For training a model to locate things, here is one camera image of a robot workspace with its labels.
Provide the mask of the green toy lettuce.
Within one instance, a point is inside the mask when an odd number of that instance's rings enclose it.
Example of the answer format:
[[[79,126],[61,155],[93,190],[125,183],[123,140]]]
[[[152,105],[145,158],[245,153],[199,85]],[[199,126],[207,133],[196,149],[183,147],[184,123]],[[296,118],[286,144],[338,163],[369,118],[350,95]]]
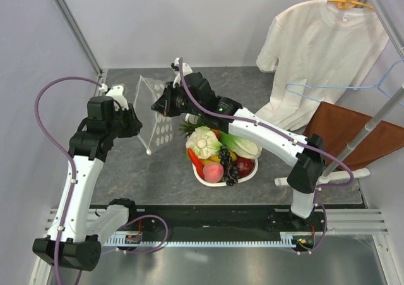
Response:
[[[236,155],[246,159],[257,159],[262,152],[262,148],[254,142],[230,133],[221,131],[220,141]]]

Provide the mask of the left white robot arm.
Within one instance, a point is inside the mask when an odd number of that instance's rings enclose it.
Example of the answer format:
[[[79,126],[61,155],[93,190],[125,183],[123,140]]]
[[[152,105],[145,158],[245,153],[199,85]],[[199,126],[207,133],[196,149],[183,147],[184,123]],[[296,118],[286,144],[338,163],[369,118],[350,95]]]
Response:
[[[122,95],[92,97],[87,117],[69,141],[68,175],[59,208],[44,238],[32,251],[55,267],[92,271],[102,246],[119,228],[138,225],[136,204],[127,198],[111,201],[91,224],[88,210],[98,176],[117,138],[136,136],[142,127],[132,104]]]

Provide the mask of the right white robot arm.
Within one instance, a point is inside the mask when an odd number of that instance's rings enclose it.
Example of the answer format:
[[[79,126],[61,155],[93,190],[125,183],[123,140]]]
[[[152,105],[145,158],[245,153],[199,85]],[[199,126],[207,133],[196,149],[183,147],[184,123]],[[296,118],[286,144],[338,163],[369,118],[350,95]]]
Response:
[[[304,230],[312,222],[315,189],[325,167],[322,138],[307,138],[259,119],[242,104],[216,95],[201,73],[190,73],[184,82],[168,82],[151,109],[165,117],[192,114],[204,124],[245,138],[276,155],[292,167],[287,183],[292,188],[289,223]]]

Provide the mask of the clear dotted zip top bag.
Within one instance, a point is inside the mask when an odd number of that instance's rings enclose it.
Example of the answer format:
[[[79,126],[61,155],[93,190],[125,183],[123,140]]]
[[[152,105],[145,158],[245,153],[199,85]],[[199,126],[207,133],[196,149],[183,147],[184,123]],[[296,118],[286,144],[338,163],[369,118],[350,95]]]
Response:
[[[140,76],[136,87],[133,107],[143,124],[138,138],[146,148],[147,155],[168,145],[174,137],[171,119],[152,110],[152,105],[161,97],[163,90],[163,82],[143,76]]]

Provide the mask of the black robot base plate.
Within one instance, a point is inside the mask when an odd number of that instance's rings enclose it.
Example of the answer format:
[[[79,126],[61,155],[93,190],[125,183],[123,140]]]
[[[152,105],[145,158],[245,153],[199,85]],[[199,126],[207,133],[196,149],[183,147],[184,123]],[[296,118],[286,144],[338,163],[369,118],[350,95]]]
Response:
[[[304,220],[283,205],[142,205],[136,215],[141,217],[139,222],[114,233],[151,234],[162,241],[162,246],[172,235],[275,239],[283,233],[293,236],[296,247],[290,249],[304,252],[311,250],[315,237],[323,237],[327,230],[323,209],[314,210]]]

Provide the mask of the pink toy peach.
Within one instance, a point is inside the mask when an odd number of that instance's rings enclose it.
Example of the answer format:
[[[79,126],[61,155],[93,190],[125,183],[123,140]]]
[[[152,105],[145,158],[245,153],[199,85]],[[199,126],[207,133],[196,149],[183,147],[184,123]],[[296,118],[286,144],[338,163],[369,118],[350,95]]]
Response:
[[[224,168],[220,163],[211,162],[203,167],[204,180],[208,183],[219,182],[224,174]]]

